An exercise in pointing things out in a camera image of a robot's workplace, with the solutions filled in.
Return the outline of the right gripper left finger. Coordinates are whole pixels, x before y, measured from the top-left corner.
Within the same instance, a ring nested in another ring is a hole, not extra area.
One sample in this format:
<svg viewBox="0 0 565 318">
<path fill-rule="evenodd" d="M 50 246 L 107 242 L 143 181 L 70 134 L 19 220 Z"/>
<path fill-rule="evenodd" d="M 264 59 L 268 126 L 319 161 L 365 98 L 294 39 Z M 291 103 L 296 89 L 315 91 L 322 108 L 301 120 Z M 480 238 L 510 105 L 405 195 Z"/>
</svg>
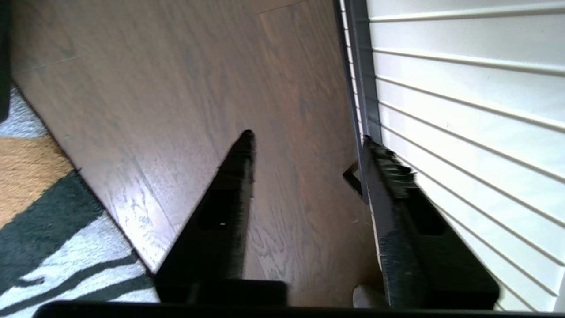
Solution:
<svg viewBox="0 0 565 318">
<path fill-rule="evenodd" d="M 288 286 L 244 279 L 253 200 L 256 136 L 232 143 L 184 229 L 154 276 L 162 303 L 286 306 Z"/>
</svg>

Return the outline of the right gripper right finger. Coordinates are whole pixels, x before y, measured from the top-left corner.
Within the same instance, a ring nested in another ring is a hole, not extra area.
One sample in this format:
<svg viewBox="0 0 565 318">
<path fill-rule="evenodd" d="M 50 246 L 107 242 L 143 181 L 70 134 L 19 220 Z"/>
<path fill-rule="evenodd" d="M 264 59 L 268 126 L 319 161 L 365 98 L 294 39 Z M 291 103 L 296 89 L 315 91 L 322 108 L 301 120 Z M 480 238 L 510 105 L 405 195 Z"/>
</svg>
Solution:
<svg viewBox="0 0 565 318">
<path fill-rule="evenodd" d="M 492 310 L 500 286 L 419 187 L 415 172 L 369 136 L 361 163 L 389 306 Z"/>
</svg>

